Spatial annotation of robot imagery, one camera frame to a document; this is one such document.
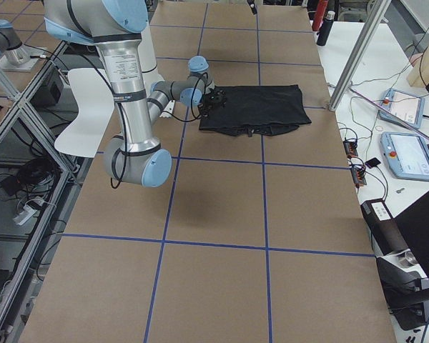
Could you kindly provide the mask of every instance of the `red cylinder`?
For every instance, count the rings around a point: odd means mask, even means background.
[[[329,0],[320,0],[317,4],[315,17],[313,18],[312,30],[314,32],[319,31],[322,23],[322,19],[324,18],[324,13],[326,12],[327,3]]]

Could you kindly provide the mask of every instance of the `light blue control panel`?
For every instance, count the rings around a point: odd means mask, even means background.
[[[381,147],[391,172],[399,179],[429,181],[429,149],[417,134],[383,132]]]
[[[424,98],[398,91],[397,89],[389,89],[384,97],[381,107],[394,114],[396,117],[406,121],[411,126],[419,129],[423,120]],[[378,111],[380,118],[392,123],[398,123],[389,114],[383,111]]]

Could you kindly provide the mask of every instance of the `brown table surface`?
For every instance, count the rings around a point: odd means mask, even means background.
[[[46,33],[43,14],[44,7],[40,1],[0,0],[0,19],[11,22],[24,44],[44,47],[53,52],[60,41]],[[40,60],[29,72],[5,71],[5,74],[19,91],[23,91],[43,65],[44,61]],[[6,96],[1,86],[0,96]]]
[[[201,54],[218,85],[299,84],[312,124],[234,138],[160,119],[170,178],[113,190],[113,118],[20,342],[394,342],[306,11],[163,2],[151,24],[166,79]]]

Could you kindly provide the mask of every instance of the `black spray can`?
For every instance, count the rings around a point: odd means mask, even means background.
[[[332,24],[334,24],[334,11],[327,11],[327,15],[322,21],[321,29],[318,33],[316,44],[319,46],[326,45],[327,38],[329,37],[330,29],[332,28]]]

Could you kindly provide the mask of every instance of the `robotic arm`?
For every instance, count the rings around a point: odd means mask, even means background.
[[[44,5],[46,30],[64,41],[95,45],[104,65],[122,129],[104,152],[105,170],[119,181],[160,186],[172,158],[161,149],[152,124],[169,101],[197,105],[214,87],[207,62],[196,56],[186,81],[157,82],[148,97],[140,57],[152,62],[149,70],[156,63],[144,0],[46,0]]]
[[[0,19],[0,56],[3,53],[5,53],[8,62],[14,66],[19,66],[30,60],[29,53],[24,48],[13,26],[8,21]]]

